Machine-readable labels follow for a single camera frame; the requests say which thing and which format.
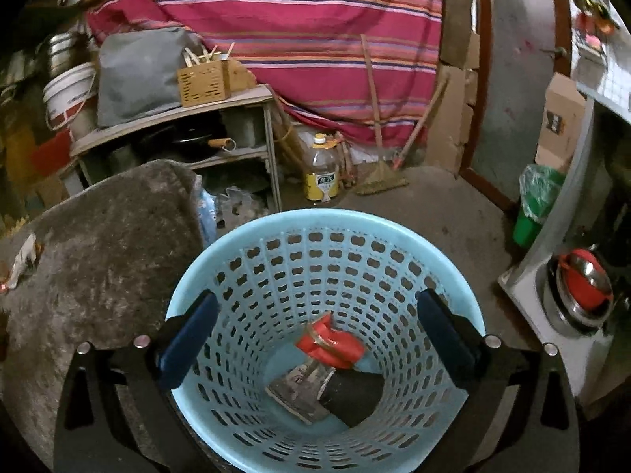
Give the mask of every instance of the silver screw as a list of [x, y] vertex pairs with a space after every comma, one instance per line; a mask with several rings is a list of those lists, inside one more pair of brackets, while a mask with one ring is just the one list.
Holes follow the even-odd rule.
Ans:
[[83, 356], [87, 354], [88, 352], [90, 352], [91, 348], [92, 348], [92, 345], [90, 345], [90, 343], [88, 343], [87, 341], [84, 341], [77, 347], [77, 353]]
[[137, 349], [146, 349], [151, 343], [151, 338], [149, 338], [146, 334], [141, 334], [140, 336], [136, 336], [134, 338], [134, 346]]
[[558, 354], [558, 347], [554, 343], [546, 343], [543, 346], [543, 350], [545, 350], [546, 354], [549, 356], [556, 356]]
[[490, 349], [498, 349], [502, 346], [502, 340], [500, 340], [497, 336], [493, 334], [489, 334], [484, 338], [484, 343], [487, 344], [487, 347]]

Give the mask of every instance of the white bucket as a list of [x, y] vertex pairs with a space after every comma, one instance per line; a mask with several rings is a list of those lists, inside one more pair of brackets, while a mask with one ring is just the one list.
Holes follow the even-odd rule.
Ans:
[[97, 128], [97, 70], [92, 62], [78, 65], [43, 88], [46, 124], [53, 132], [68, 127], [73, 140]]

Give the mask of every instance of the green trash can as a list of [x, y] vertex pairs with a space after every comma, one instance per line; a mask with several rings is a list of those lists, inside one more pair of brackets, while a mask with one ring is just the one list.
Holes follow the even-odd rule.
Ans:
[[519, 177], [521, 208], [517, 216], [513, 241], [528, 249], [539, 235], [554, 202], [561, 192], [566, 175], [545, 165], [528, 165]]

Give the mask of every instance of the striped fabric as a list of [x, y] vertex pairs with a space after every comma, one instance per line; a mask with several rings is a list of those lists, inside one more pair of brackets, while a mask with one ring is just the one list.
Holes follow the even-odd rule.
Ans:
[[402, 145], [431, 99], [442, 0], [113, 0], [88, 18], [97, 38], [180, 24], [242, 61], [304, 123], [374, 143], [366, 34], [384, 143]]

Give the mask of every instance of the gray bag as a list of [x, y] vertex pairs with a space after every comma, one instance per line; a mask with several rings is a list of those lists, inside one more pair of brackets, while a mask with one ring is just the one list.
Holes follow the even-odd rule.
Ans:
[[102, 128], [154, 115], [181, 105], [177, 70], [182, 50], [197, 50], [183, 28], [110, 35], [99, 53], [98, 121]]

